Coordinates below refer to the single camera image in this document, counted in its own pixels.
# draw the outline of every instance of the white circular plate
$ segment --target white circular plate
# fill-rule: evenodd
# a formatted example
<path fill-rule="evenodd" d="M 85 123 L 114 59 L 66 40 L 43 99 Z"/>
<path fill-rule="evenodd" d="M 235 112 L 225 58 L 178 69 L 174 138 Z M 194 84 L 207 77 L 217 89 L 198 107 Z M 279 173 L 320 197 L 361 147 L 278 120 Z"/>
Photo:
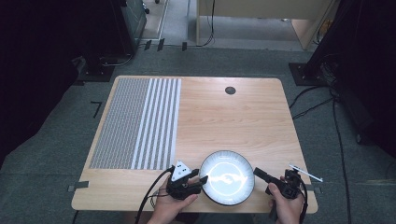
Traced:
<path fill-rule="evenodd" d="M 248 161 L 233 151 L 218 151 L 206 158 L 200 178 L 208 176 L 203 185 L 205 194 L 214 202 L 236 205 L 248 198 L 254 187 L 254 174 Z"/>

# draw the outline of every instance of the gray carpet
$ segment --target gray carpet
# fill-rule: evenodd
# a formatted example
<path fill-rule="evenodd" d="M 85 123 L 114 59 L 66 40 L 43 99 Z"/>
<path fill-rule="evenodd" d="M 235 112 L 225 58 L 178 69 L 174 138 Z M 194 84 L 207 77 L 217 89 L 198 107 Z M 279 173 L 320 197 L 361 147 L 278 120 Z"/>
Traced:
<path fill-rule="evenodd" d="M 305 87 L 294 85 L 289 62 L 307 62 L 311 52 L 265 49 L 198 49 L 154 46 L 140 49 L 134 59 L 115 69 L 119 75 L 277 77 L 288 102 Z M 78 181 L 106 102 L 110 83 L 73 86 L 52 111 L 39 133 L 6 158 L 0 172 L 0 223 L 72 222 L 73 193 L 67 186 Z M 330 97 L 326 88 L 303 95 L 291 110 L 298 114 Z M 344 108 L 336 104 L 349 183 L 352 223 L 396 223 L 396 163 L 376 146 L 360 146 Z M 305 223 L 347 223 L 347 199 L 342 154 L 332 115 L 323 105 L 294 121 L 309 171 L 324 178 L 318 211 Z M 260 223 L 271 223 L 266 215 Z M 120 223 L 117 212 L 82 211 L 77 223 Z"/>

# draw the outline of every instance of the table leg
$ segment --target table leg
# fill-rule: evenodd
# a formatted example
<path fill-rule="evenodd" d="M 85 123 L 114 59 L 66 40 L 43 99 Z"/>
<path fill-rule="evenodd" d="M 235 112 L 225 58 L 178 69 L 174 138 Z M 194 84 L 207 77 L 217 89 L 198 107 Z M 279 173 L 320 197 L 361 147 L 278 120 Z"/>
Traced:
<path fill-rule="evenodd" d="M 322 8 L 320 9 L 320 12 L 318 13 L 317 19 L 314 21 L 291 20 L 291 24 L 294 28 L 294 31 L 297 34 L 297 37 L 303 49 L 308 49 L 309 45 L 314 39 L 314 36 L 317 34 L 318 30 L 320 29 L 321 24 L 323 24 L 323 22 L 326 21 L 327 16 L 332 10 L 334 2 L 335 0 L 332 0 L 329 2 L 329 4 L 323 4 Z"/>

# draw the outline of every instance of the black circle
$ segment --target black circle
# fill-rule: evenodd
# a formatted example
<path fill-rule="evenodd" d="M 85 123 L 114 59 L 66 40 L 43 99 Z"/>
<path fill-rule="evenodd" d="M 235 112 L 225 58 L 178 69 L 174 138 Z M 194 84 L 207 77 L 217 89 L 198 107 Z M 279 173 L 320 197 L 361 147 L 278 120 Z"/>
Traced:
<path fill-rule="evenodd" d="M 227 92 L 227 94 L 233 95 L 233 94 L 236 93 L 236 90 L 235 90 L 234 87 L 227 87 L 227 88 L 225 89 L 225 92 Z"/>

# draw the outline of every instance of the white striped pattern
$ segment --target white striped pattern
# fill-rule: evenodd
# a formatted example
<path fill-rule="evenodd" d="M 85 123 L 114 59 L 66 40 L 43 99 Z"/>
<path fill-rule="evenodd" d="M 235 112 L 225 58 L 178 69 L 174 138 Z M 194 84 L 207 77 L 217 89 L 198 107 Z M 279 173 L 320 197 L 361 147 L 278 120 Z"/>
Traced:
<path fill-rule="evenodd" d="M 121 78 L 90 168 L 169 168 L 175 155 L 181 79 Z"/>

